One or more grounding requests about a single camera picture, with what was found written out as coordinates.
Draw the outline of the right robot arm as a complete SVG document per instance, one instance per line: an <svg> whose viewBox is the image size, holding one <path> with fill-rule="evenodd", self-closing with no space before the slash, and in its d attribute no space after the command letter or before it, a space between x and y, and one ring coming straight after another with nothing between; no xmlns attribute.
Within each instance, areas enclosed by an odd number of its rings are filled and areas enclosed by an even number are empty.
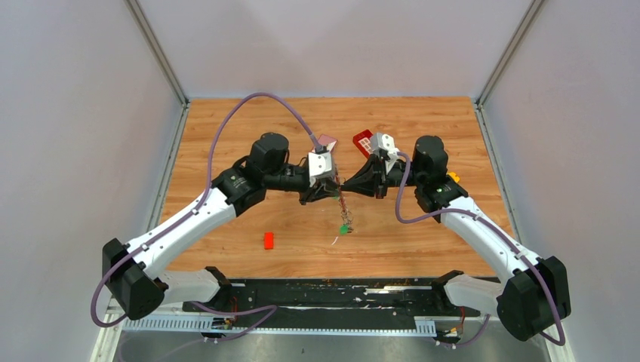
<svg viewBox="0 0 640 362"><path fill-rule="evenodd" d="M565 265L521 245L481 211L448 171L440 137L420 137L412 156L401 152L388 134L374 134L370 144L367 162L341 189L381 199L396 187L399 222L434 219L470 245L498 278L490 282L451 271L436 282L431 294L434 310L447 315L459 307L471 308L498 317L520 341L540 335L565 345L562 319L571 313Z"/></svg>

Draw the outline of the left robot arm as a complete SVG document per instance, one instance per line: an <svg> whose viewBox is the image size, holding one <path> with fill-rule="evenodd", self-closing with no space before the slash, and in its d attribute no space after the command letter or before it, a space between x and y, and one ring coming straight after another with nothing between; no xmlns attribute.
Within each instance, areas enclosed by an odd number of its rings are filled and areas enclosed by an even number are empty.
<svg viewBox="0 0 640 362"><path fill-rule="evenodd" d="M203 302L223 311L231 302L230 284L220 271L167 271L186 249L214 229L234 220L266 198L269 190L296 192L307 204L337 194L335 164L328 140L300 164L288 161L289 142L265 133L248 155L211 180L187 207L127 243L113 239L103 247L106 287L130 320L171 303Z"/></svg>

